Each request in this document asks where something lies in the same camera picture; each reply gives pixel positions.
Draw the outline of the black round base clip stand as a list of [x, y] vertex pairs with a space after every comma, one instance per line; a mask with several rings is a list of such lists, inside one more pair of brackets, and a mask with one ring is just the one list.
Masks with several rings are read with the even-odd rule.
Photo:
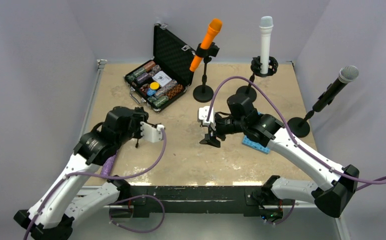
[[193, 91], [193, 97], [200, 103], [207, 103], [212, 100], [214, 91], [207, 85], [207, 65], [211, 62], [212, 57], [216, 57], [220, 48], [212, 42], [208, 49], [203, 49], [201, 44], [198, 45], [197, 51], [203, 56], [204, 70], [202, 75], [202, 84], [197, 86]]

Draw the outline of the purple glitter microphone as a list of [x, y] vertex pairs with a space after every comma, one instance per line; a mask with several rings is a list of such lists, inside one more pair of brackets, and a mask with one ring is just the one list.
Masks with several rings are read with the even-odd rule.
[[100, 175], [102, 176], [109, 176], [112, 172], [113, 166], [115, 164], [116, 158], [118, 156], [119, 151], [116, 151], [116, 153], [109, 157], [106, 162], [103, 164]]

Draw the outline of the orange microphone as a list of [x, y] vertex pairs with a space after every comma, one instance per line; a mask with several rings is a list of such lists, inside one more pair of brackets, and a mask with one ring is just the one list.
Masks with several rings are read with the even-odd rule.
[[210, 48], [214, 38], [220, 33], [223, 26], [222, 20], [218, 18], [214, 18], [207, 29], [206, 35], [200, 44], [200, 47], [196, 50], [195, 57], [190, 64], [189, 70], [191, 72], [195, 72], [199, 67], [202, 59], [204, 58], [204, 54]]

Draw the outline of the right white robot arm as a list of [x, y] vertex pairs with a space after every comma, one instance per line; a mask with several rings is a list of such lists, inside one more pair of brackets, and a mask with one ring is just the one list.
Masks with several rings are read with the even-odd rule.
[[330, 217], [340, 217], [357, 189], [352, 178], [359, 176], [359, 170], [351, 164], [343, 167], [291, 137], [284, 123], [270, 114], [261, 114], [249, 97], [235, 94], [228, 98], [227, 104], [228, 114], [215, 112], [210, 106], [199, 108], [198, 121], [208, 128], [200, 141], [202, 145], [219, 148], [226, 135], [242, 133], [280, 154], [311, 178], [303, 181], [271, 176], [253, 198], [260, 205], [284, 199], [304, 201], [315, 204]]

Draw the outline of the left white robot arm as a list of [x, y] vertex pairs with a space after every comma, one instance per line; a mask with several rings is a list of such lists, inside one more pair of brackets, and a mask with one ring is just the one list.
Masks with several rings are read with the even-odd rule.
[[47, 192], [32, 207], [14, 215], [14, 220], [27, 231], [24, 238], [66, 240], [81, 213], [74, 197], [123, 144], [142, 137], [141, 124], [148, 118], [143, 107], [116, 106], [104, 121], [83, 134], [67, 165]]

